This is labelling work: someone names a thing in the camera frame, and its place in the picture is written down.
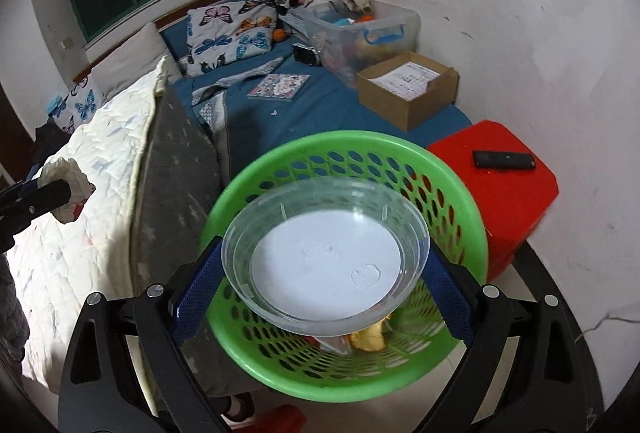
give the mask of wooden door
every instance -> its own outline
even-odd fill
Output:
[[[32,145],[0,85],[0,164],[16,182],[24,180],[31,169]]]

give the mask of red box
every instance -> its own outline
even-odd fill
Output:
[[[507,128],[493,121],[474,124],[428,150],[456,172],[480,209],[489,246],[487,278],[492,281],[513,261],[513,253],[558,196],[556,177],[537,156],[536,168],[531,171],[476,168],[473,150],[532,153]]]

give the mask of blue gripper pad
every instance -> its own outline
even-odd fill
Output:
[[[170,334],[177,347],[196,334],[213,296],[225,277],[221,253],[222,240],[220,239],[174,308],[174,323]]]
[[[427,263],[422,271],[422,279],[429,289],[449,333],[456,339],[462,339],[468,348],[474,340],[471,305],[458,288],[449,270],[444,266],[445,261],[449,260],[441,257],[436,251],[436,247],[430,247]]]

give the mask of silver screw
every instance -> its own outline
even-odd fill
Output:
[[[492,299],[500,296],[500,291],[498,290],[497,287],[494,287],[493,285],[485,285],[484,287],[482,287],[482,293],[484,293],[484,295],[487,296],[487,298],[492,298]]]
[[[558,298],[553,294],[547,294],[545,296],[545,303],[549,305],[549,307],[557,307],[559,304]]]
[[[146,295],[149,296],[149,298],[157,298],[159,296],[162,296],[162,292],[164,292],[164,287],[159,283],[156,283],[155,285],[152,285],[148,289],[146,289]]]
[[[100,301],[101,298],[102,298],[102,295],[99,292],[94,292],[87,297],[86,302],[89,305],[95,305],[97,304],[97,302]]]

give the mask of floor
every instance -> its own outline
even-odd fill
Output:
[[[509,297],[533,299],[513,267],[509,267],[495,281],[495,285]],[[485,418],[495,410],[510,371],[517,344],[516,338],[510,338],[508,341],[494,381],[476,419]],[[261,415],[283,404],[293,404],[300,408],[307,418],[303,433],[329,431],[332,433],[353,433],[354,431],[410,433],[435,403],[464,352],[465,347],[460,343],[447,359],[420,381],[386,397],[350,404],[327,404],[295,399],[277,391],[268,390],[255,395],[257,414]],[[44,415],[53,424],[57,424],[58,396],[29,379],[24,379],[24,386]]]

